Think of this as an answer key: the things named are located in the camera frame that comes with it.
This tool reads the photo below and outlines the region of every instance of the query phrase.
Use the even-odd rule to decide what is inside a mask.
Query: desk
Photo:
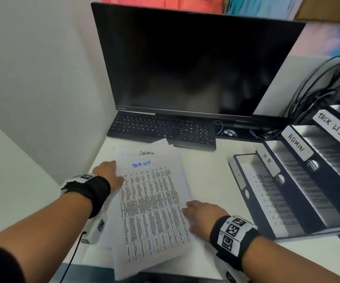
[[[107,137],[90,171],[103,161],[113,160],[114,146],[135,147],[140,144],[142,143]],[[179,148],[191,197],[218,204],[230,214],[238,214],[252,221],[228,162],[234,154],[255,152],[259,144],[223,139],[217,139],[216,144],[215,152]],[[336,236],[287,242],[281,245],[340,275],[340,239]],[[74,247],[65,259],[65,263],[69,262],[73,251]],[[212,246],[196,239],[191,253],[158,264],[148,271],[220,280],[222,277],[213,261],[215,253]],[[72,263],[113,267],[111,251],[102,249],[98,245],[80,244]]]

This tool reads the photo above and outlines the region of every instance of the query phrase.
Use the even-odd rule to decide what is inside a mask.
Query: keyboard
[[[214,125],[197,117],[118,111],[107,136],[141,142],[166,138],[178,147],[216,150]]]

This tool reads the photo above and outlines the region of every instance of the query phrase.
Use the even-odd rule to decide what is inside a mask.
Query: black monitor
[[[250,117],[305,24],[92,3],[116,109]]]

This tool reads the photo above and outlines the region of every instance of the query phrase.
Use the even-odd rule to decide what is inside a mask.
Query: wall
[[[0,130],[0,231],[59,195],[59,185]]]
[[[116,114],[93,1],[0,0],[0,129],[58,183],[90,168]]]

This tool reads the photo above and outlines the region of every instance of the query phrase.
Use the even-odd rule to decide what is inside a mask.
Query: paper stack
[[[108,226],[115,279],[121,280],[190,251],[181,209],[191,197],[182,158],[166,139],[114,152],[116,173],[125,181],[111,203]]]

